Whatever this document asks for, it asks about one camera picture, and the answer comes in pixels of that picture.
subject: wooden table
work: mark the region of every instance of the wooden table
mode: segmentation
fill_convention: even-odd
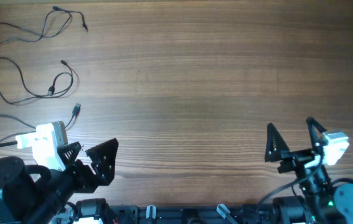
[[[0,113],[33,125],[67,122],[84,149],[117,138],[116,177],[95,194],[112,205],[239,205],[292,181],[265,164],[266,125],[292,150],[309,147],[305,119],[341,129],[351,146],[331,178],[353,177],[353,3],[307,1],[63,4],[79,15],[59,36],[0,46],[26,85],[44,94],[67,69],[78,78],[67,97],[22,106],[0,98]],[[41,30],[51,5],[0,6],[0,22]],[[56,16],[49,33],[65,15]],[[0,40],[22,35],[0,28]],[[60,78],[57,89],[69,79]],[[16,68],[0,61],[6,98],[28,97]],[[0,118],[0,138],[30,131]],[[31,149],[0,157],[33,164]],[[80,158],[88,163],[84,152]],[[291,195],[285,190],[280,195]]]

